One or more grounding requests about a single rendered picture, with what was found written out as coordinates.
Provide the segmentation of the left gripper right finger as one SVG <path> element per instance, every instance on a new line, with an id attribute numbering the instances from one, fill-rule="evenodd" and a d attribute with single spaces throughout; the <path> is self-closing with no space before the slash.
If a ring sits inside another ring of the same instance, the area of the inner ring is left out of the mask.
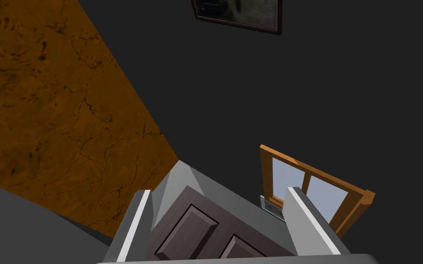
<path id="1" fill-rule="evenodd" d="M 298 256 L 350 254 L 300 188 L 286 188 L 282 212 Z"/>

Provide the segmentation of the small framed picture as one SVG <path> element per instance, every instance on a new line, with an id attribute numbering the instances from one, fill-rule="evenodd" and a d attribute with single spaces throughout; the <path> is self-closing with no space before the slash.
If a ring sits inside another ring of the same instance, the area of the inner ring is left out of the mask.
<path id="1" fill-rule="evenodd" d="M 266 200 L 264 196 L 260 196 L 260 206 L 263 210 L 267 211 L 268 213 L 272 214 L 276 218 L 285 222 L 282 209 L 274 205 L 270 201 Z"/>

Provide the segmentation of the dark brown panelled door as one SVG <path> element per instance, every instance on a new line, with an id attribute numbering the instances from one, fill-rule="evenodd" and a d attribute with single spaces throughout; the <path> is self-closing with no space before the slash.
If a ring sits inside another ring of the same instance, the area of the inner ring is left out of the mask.
<path id="1" fill-rule="evenodd" d="M 186 186 L 151 232 L 147 261 L 292 256 Z"/>

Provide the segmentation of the dark framed wall picture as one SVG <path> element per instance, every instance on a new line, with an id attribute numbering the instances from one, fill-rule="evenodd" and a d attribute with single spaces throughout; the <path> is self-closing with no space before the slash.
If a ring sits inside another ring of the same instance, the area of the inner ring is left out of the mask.
<path id="1" fill-rule="evenodd" d="M 200 21 L 281 35 L 283 0 L 190 0 Z"/>

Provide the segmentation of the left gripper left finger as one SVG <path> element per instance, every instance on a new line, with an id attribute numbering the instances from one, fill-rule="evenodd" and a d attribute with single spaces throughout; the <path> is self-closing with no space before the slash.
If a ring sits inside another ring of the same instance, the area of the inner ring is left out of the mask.
<path id="1" fill-rule="evenodd" d="M 153 219 L 151 190 L 138 190 L 116 231 L 103 263 L 146 261 Z"/>

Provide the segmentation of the wooden framed window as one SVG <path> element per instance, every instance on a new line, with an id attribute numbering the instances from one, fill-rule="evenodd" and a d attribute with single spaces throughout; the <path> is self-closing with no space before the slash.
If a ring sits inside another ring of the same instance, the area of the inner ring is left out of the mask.
<path id="1" fill-rule="evenodd" d="M 284 189 L 298 187 L 338 237 L 373 203 L 375 193 L 363 190 L 265 145 L 260 145 L 264 198 L 283 209 Z"/>

